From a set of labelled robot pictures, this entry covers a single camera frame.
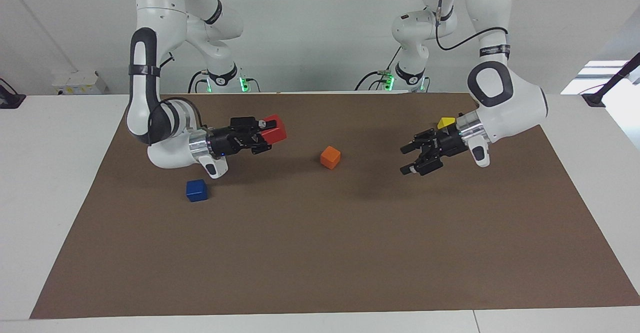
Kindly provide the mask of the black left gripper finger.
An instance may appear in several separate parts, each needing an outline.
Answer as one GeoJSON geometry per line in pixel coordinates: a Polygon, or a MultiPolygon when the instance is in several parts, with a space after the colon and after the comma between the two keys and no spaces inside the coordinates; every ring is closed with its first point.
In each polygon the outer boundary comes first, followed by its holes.
{"type": "Polygon", "coordinates": [[[434,128],[430,128],[414,135],[413,139],[408,144],[400,147],[400,152],[403,155],[407,155],[416,150],[428,152],[434,148],[436,141],[437,131],[434,128]]]}
{"type": "Polygon", "coordinates": [[[440,155],[421,153],[414,162],[400,167],[400,172],[402,175],[419,174],[420,176],[425,176],[441,169],[443,166],[440,155]]]}

